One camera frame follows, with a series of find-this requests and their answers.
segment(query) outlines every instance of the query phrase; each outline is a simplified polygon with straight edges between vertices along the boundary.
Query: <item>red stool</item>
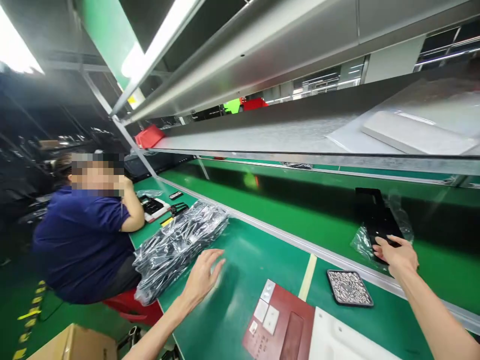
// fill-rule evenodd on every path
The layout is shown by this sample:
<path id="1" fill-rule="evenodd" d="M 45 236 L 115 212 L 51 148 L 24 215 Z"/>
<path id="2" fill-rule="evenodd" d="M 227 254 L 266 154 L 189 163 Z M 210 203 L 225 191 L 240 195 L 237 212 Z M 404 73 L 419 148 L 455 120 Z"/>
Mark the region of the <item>red stool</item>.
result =
<path id="1" fill-rule="evenodd" d="M 152 327 L 164 313 L 162 309 L 160 309 L 157 301 L 149 306 L 142 306 L 142 304 L 134 298 L 135 290 L 136 289 L 132 289 L 115 297 L 111 297 L 103 301 L 103 303 L 131 323 L 145 324 Z"/>

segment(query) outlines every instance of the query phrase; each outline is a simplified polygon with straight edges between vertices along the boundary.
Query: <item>sleeve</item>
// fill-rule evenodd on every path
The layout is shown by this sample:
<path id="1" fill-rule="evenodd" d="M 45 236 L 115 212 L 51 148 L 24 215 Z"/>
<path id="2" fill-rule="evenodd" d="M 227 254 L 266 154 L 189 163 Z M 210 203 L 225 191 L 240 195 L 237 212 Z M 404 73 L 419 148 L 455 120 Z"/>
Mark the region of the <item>sleeve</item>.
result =
<path id="1" fill-rule="evenodd" d="M 127 207 L 116 198 L 100 197 L 87 208 L 88 225 L 96 230 L 116 233 L 130 217 Z"/>

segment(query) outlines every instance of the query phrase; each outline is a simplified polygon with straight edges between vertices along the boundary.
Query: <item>forearm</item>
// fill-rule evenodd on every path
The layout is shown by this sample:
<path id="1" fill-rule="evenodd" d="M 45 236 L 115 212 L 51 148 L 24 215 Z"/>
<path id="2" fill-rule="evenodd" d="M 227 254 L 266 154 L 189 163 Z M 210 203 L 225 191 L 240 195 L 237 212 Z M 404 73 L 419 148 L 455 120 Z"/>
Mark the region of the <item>forearm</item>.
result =
<path id="1" fill-rule="evenodd" d="M 412 269 L 396 279 L 406 294 L 435 360 L 479 360 L 480 345 Z"/>
<path id="2" fill-rule="evenodd" d="M 183 319 L 190 313 L 192 307 L 179 296 L 163 314 L 160 320 L 141 338 L 128 352 L 123 360 L 155 360 L 163 349 L 169 336 Z"/>
<path id="3" fill-rule="evenodd" d="M 144 208 L 133 187 L 127 187 L 123 191 L 122 203 L 132 218 L 144 219 Z"/>

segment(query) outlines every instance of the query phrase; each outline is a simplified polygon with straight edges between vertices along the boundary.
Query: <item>tape strip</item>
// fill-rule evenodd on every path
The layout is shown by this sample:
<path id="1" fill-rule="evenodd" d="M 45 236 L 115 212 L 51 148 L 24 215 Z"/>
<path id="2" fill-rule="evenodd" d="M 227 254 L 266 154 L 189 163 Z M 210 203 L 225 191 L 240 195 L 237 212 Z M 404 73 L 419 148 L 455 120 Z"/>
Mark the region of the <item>tape strip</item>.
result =
<path id="1" fill-rule="evenodd" d="M 300 292 L 298 293 L 298 297 L 303 301 L 307 301 L 316 265 L 317 257 L 311 253 L 308 265 L 306 266 L 305 275 L 303 276 L 303 281 L 301 282 Z"/>
<path id="2" fill-rule="evenodd" d="M 20 338 L 18 339 L 18 350 L 13 354 L 12 360 L 22 360 L 25 358 L 25 355 L 27 354 L 27 341 L 30 338 L 34 325 L 37 323 L 37 318 L 42 312 L 40 310 L 40 305 L 42 304 L 46 292 L 47 287 L 45 281 L 42 280 L 38 283 L 35 290 L 35 296 L 31 301 L 30 310 L 27 314 L 18 317 L 18 320 L 26 319 L 27 321 L 25 322 L 23 334 L 20 335 Z"/>

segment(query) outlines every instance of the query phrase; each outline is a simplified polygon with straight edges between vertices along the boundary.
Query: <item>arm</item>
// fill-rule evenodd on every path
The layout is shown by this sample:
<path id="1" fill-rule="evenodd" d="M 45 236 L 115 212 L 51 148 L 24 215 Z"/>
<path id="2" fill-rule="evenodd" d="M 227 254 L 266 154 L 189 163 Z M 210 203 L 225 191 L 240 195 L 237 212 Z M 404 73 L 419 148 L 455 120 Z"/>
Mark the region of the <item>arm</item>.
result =
<path id="1" fill-rule="evenodd" d="M 392 247 L 376 237 L 374 254 L 389 264 L 390 274 L 400 283 L 435 360 L 479 360 L 480 344 L 417 274 L 419 262 L 412 245 L 400 237 L 388 238 L 401 246 Z"/>
<path id="2" fill-rule="evenodd" d="M 120 231 L 131 233 L 141 229 L 145 224 L 144 208 L 140 203 L 137 194 L 135 194 L 132 180 L 126 176 L 121 177 L 123 187 L 123 199 L 121 202 L 125 205 L 130 216 L 121 225 Z"/>
<path id="3" fill-rule="evenodd" d="M 175 328 L 214 287 L 225 259 L 217 263 L 212 273 L 211 268 L 223 253 L 223 250 L 209 249 L 200 254 L 191 269 L 181 295 L 176 298 L 166 313 L 128 352 L 123 360 L 155 360 L 158 357 L 159 352 L 163 349 Z"/>

